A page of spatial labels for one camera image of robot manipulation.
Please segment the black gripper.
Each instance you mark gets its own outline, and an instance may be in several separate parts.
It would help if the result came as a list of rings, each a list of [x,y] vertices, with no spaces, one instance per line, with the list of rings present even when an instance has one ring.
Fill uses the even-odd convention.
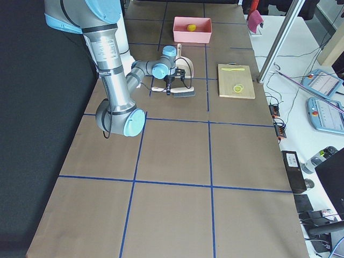
[[[179,78],[182,82],[185,80],[185,70],[180,69],[180,68],[175,68],[173,74],[168,74],[164,77],[164,81],[166,84],[172,84],[172,82],[176,79]]]

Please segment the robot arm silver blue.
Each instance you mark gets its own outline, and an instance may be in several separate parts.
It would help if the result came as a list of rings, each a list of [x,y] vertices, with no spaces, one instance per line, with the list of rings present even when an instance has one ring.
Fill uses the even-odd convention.
[[[177,50],[163,48],[156,61],[134,61],[131,70],[122,59],[130,55],[120,1],[45,1],[49,27],[84,36],[91,59],[103,82],[107,98],[96,111],[96,122],[106,138],[110,134],[138,135],[145,125],[145,112],[138,109],[131,93],[146,76],[170,84],[185,78],[176,67]]]

